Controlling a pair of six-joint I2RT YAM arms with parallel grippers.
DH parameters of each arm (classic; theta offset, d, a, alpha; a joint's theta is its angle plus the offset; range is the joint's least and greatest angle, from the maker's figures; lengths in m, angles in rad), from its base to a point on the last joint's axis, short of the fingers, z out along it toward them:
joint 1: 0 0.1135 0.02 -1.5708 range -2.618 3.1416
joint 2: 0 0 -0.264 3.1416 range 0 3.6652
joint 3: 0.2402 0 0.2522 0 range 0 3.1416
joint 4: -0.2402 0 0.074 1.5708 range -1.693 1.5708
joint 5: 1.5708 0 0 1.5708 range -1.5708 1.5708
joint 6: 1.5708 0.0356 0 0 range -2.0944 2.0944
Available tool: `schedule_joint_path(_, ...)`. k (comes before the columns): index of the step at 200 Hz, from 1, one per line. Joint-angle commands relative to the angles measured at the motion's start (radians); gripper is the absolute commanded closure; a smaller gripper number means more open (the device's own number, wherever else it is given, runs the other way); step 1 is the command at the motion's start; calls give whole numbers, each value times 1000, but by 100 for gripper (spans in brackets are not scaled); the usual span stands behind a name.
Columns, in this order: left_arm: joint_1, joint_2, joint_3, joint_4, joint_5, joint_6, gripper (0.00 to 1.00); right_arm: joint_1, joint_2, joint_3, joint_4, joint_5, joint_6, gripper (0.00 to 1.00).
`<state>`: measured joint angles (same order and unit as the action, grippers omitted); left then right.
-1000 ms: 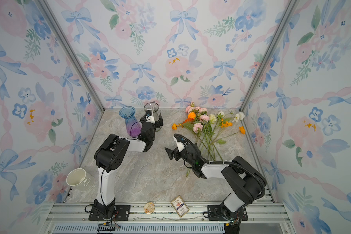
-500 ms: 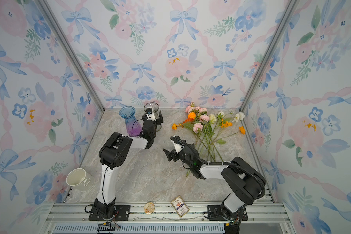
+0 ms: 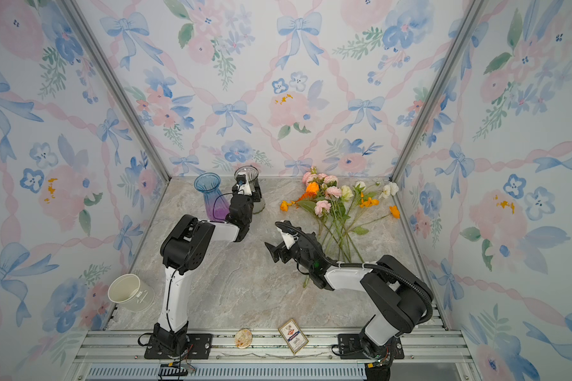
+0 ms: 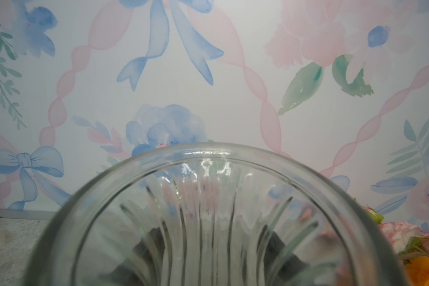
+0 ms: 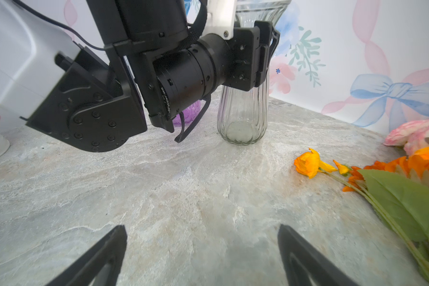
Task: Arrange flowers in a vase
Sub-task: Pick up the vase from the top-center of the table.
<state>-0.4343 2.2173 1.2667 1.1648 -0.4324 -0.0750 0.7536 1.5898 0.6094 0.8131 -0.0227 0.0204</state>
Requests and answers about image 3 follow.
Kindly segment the clear grey glass vase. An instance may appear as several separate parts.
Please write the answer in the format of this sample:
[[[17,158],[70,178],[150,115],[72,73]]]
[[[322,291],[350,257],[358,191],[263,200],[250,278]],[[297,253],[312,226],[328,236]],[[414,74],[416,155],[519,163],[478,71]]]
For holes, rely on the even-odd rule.
[[[235,185],[236,183],[236,175],[239,173],[246,173],[249,176],[250,185],[252,188],[252,197],[254,198],[254,209],[253,214],[260,214],[260,212],[265,209],[265,200],[262,196],[262,189],[259,183],[259,170],[254,167],[253,165],[246,165],[241,168],[238,168],[235,171],[234,178],[235,178]]]

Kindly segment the pink carnation stem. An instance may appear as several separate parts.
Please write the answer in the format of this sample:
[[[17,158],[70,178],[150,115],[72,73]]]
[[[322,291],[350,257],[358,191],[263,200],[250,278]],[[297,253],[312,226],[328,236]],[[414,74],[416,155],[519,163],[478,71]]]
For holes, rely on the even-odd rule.
[[[319,242],[323,246],[325,254],[329,257],[335,258],[335,260],[341,260],[339,258],[340,251],[332,233],[333,217],[332,203],[337,201],[339,198],[346,198],[347,195],[352,195],[354,192],[351,188],[336,187],[327,184],[322,184],[319,192],[319,198],[314,201],[314,206],[312,208],[314,216],[318,220],[319,225]]]

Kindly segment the pink rose stem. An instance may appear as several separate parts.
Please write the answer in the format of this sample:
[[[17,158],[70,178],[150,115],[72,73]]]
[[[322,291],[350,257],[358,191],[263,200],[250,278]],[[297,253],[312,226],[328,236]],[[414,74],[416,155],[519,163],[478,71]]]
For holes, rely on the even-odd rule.
[[[300,265],[300,272],[321,289],[330,291],[362,291],[365,268],[362,252],[354,243],[354,235],[366,235],[369,230],[360,222],[375,199],[364,182],[353,186],[340,184],[336,176],[312,168],[303,175],[305,192],[295,202],[298,208],[314,216],[318,223],[317,245]]]

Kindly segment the yellow poppy flower stem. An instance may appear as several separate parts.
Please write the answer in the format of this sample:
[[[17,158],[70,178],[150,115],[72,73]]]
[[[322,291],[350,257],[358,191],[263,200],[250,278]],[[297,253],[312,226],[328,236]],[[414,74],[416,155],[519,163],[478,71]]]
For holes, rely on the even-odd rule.
[[[332,203],[332,233],[340,251],[339,258],[352,263],[362,260],[362,253],[354,243],[354,236],[365,236],[370,232],[372,222],[363,222],[367,211],[379,206],[379,200],[373,194],[354,192],[346,198],[339,198]]]

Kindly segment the white flower stem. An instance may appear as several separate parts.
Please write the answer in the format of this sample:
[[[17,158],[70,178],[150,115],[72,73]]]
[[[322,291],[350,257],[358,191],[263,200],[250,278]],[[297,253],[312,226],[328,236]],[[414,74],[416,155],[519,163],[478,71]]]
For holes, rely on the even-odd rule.
[[[400,187],[392,181],[368,184],[356,182],[351,209],[354,219],[350,229],[361,234],[362,230],[368,230],[373,224],[390,218],[401,219],[400,209],[394,201],[399,190]]]

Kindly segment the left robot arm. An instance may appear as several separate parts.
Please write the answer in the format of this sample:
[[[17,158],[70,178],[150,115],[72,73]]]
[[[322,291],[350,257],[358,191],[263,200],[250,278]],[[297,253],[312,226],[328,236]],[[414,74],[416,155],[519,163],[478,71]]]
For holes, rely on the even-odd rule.
[[[149,344],[170,357],[181,357],[189,349],[187,305],[192,272],[203,262],[214,241],[240,242],[252,222],[258,186],[239,179],[232,187],[229,213],[224,222],[200,220],[185,214],[160,247],[165,266],[162,312],[153,327]]]

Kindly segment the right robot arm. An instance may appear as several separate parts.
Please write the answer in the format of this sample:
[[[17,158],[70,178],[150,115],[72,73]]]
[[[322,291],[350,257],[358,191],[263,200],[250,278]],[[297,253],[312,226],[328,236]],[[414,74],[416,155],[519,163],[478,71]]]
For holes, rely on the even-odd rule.
[[[357,336],[353,349],[339,356],[380,360],[394,357],[397,339],[411,333],[433,316],[431,289],[391,255],[376,262],[345,263],[324,253],[314,233],[305,233],[289,221],[275,223],[283,242],[266,243],[275,263],[295,261],[297,270],[321,290],[365,293],[373,303],[373,317]]]

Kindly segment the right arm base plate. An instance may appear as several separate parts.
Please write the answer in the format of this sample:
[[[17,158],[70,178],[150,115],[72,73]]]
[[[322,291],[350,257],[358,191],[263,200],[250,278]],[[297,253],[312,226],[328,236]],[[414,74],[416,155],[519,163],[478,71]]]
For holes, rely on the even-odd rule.
[[[331,351],[342,360],[403,360],[405,354],[400,338],[390,338],[379,345],[370,339],[362,338],[359,334],[340,333],[338,343],[332,345]]]

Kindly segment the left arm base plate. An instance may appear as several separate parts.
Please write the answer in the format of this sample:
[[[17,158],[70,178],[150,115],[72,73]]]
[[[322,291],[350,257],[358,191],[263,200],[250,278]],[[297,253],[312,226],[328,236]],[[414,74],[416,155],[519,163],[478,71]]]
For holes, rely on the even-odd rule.
[[[152,335],[146,344],[145,360],[207,360],[213,335],[210,333],[188,333],[174,340],[162,340]]]

